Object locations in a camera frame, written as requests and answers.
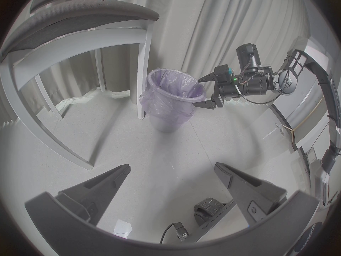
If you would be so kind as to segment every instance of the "chair seat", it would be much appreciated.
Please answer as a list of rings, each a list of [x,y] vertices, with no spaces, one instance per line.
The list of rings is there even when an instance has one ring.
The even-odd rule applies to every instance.
[[[0,49],[0,62],[9,52],[34,49],[68,33],[108,23],[159,19],[158,13],[116,0],[73,0],[40,11],[23,22]]]

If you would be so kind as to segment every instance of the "black cylindrical motor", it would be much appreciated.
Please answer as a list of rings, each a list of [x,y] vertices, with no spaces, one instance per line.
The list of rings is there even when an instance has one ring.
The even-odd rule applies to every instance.
[[[241,78],[241,82],[247,80],[254,73],[246,73],[243,78]],[[247,83],[238,85],[238,88],[243,96],[249,95],[265,95],[266,90],[268,89],[268,78],[267,75],[260,72],[255,75],[251,80]],[[220,93],[224,97],[237,97],[238,92],[233,84],[224,85],[220,87]]]
[[[254,44],[241,45],[236,49],[236,52],[239,60],[240,70],[243,70],[243,68],[249,63],[251,57],[250,65],[246,68],[245,73],[257,71],[257,69],[253,67],[261,65],[261,59],[259,58],[256,45]]]

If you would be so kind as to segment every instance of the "trash can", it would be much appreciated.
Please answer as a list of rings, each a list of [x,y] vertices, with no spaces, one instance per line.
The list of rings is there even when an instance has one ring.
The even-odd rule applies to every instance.
[[[192,103],[205,100],[205,89],[189,74],[157,68],[147,75],[139,100],[154,128],[173,132],[193,116]]]

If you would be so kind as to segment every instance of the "beige curtain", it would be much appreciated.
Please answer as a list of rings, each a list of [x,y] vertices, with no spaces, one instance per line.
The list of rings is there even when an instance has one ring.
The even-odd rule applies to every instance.
[[[282,65],[292,41],[299,35],[310,35],[302,0],[121,1],[146,6],[160,14],[154,25],[148,71],[157,67],[178,69],[198,79],[212,72],[214,67],[227,63],[238,73],[236,48],[244,43],[256,44],[262,63],[271,64],[276,70]],[[129,89],[130,48],[137,46],[103,49],[108,90]],[[91,52],[63,61],[44,71],[41,77],[55,105],[63,99],[82,96],[98,86]],[[209,96],[211,84],[205,87]],[[35,112],[44,106],[36,89],[35,81],[23,88],[23,95]],[[250,99],[267,101],[273,96],[268,92]],[[3,103],[0,103],[0,113],[2,122],[13,118],[13,113],[9,113]]]

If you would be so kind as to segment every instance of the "black power cord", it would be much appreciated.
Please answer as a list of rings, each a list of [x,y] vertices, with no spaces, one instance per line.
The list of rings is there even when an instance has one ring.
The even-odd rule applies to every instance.
[[[167,230],[169,230],[169,228],[170,228],[171,226],[175,225],[175,224],[176,224],[176,223],[172,223],[172,224],[170,224],[170,225],[166,228],[166,230],[163,232],[163,235],[162,235],[162,237],[161,237],[160,244],[162,244],[163,238],[165,237]]]

